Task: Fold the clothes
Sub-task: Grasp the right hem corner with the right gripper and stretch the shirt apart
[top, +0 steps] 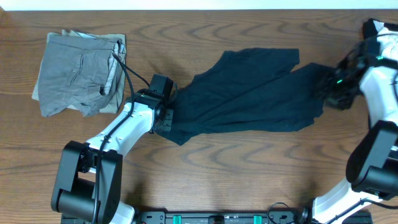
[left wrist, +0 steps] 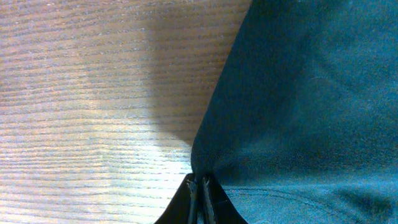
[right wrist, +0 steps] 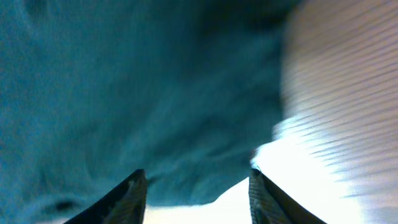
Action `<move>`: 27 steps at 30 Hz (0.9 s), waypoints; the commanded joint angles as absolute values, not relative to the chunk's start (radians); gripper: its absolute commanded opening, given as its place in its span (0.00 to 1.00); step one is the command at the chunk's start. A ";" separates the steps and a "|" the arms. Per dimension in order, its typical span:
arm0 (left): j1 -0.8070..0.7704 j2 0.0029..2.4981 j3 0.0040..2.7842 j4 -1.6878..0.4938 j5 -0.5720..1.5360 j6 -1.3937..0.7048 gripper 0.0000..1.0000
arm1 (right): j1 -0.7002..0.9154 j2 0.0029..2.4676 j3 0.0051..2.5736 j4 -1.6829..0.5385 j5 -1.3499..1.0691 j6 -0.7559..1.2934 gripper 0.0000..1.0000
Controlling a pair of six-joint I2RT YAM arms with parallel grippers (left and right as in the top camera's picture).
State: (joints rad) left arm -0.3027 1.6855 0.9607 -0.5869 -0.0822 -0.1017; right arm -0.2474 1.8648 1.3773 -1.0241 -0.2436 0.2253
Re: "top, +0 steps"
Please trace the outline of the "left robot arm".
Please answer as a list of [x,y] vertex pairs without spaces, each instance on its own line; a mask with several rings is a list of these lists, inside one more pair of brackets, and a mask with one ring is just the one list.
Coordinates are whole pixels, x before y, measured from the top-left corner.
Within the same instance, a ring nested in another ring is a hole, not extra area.
[[123,159],[145,133],[172,116],[166,109],[171,92],[139,90],[102,132],[63,148],[51,199],[62,223],[134,223],[136,210],[121,201]]

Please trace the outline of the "dark navy t-shirt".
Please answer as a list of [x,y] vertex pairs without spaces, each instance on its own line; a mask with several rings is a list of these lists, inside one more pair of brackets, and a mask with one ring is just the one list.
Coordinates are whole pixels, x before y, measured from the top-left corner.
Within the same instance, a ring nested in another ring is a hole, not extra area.
[[294,132],[323,113],[315,96],[332,67],[300,63],[298,49],[225,51],[209,70],[195,75],[170,104],[170,131],[158,135],[178,145],[199,134],[237,131]]

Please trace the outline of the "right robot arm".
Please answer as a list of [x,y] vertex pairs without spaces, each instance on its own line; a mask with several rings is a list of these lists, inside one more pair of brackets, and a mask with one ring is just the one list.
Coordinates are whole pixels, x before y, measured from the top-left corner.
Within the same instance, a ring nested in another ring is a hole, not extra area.
[[397,31],[377,28],[323,77],[317,92],[340,109],[362,94],[369,131],[350,155],[344,179],[312,200],[301,223],[361,223],[357,212],[368,205],[395,210],[386,201],[397,196]]

